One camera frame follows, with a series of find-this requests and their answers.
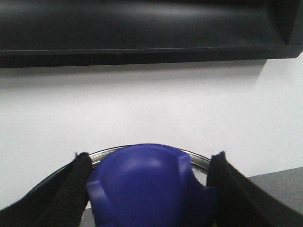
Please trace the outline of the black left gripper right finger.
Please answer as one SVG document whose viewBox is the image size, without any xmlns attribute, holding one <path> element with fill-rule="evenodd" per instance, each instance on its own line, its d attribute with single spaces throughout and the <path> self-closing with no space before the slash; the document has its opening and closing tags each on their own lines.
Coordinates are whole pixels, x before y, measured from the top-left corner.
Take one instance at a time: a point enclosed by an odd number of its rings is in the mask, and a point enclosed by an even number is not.
<svg viewBox="0 0 303 227">
<path fill-rule="evenodd" d="M 219 227 L 301 227 L 303 216 L 276 200 L 235 169 L 224 152 L 211 157 L 207 186 L 218 195 Z"/>
</svg>

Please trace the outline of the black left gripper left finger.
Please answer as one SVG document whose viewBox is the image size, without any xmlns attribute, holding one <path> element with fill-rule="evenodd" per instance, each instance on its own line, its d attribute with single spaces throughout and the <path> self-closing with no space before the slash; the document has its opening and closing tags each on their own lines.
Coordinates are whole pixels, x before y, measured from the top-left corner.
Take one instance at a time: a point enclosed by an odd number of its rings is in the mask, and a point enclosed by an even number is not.
<svg viewBox="0 0 303 227">
<path fill-rule="evenodd" d="M 88 203 L 86 181 L 92 170 L 88 153 L 37 184 L 24 197 L 0 211 L 2 227 L 78 227 Z"/>
</svg>

